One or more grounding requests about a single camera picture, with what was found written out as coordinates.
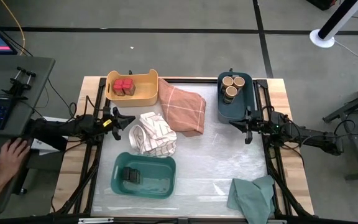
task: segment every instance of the white striped cloth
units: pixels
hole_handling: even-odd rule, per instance
[[[132,148],[142,155],[167,157],[175,153],[177,134],[160,114],[154,112],[140,115],[142,126],[135,125],[129,130]]]

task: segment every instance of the green cloth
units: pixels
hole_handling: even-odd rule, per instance
[[[227,207],[241,211],[250,224],[266,224],[274,211],[273,184],[274,180],[269,175],[252,182],[233,179]]]

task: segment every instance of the teal basket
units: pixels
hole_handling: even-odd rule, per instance
[[[240,92],[231,104],[223,103],[224,93],[221,93],[222,80],[224,77],[241,77],[246,81]],[[229,121],[241,120],[246,112],[247,106],[255,110],[254,87],[252,78],[241,72],[224,72],[218,76],[218,119],[220,122],[228,124]]]
[[[122,179],[124,167],[140,172],[140,183]],[[135,156],[128,152],[118,155],[111,177],[111,189],[117,194],[165,199],[173,192],[176,163],[171,157]]]

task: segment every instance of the person's arm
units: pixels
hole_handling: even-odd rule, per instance
[[[30,151],[27,141],[17,138],[11,144],[6,142],[0,153],[0,193],[5,185],[14,177],[20,169],[24,156]]]

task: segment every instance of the yellow basket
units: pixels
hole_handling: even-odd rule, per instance
[[[117,96],[114,94],[112,86],[118,78],[133,79],[136,87],[133,96]],[[117,71],[112,71],[107,76],[105,95],[118,107],[154,105],[158,97],[158,73],[154,69],[150,69],[148,74],[136,75],[120,75]]]

